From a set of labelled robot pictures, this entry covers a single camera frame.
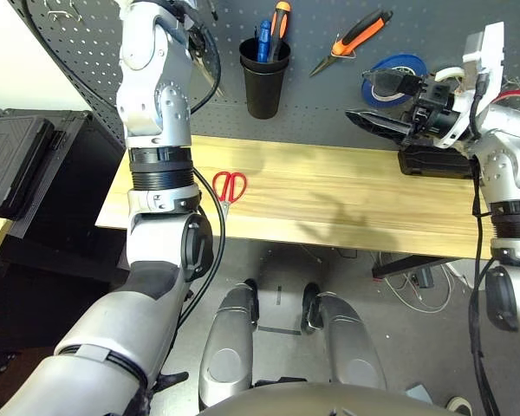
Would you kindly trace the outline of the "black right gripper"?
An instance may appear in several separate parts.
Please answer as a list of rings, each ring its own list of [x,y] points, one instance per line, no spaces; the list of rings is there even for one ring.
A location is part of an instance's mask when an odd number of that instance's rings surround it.
[[[366,109],[345,111],[357,127],[391,140],[396,145],[442,139],[459,117],[459,112],[452,109],[454,94],[449,81],[436,82],[431,77],[420,77],[393,68],[365,71],[362,77],[372,84],[379,96],[407,94],[413,97],[412,105],[400,120]]]

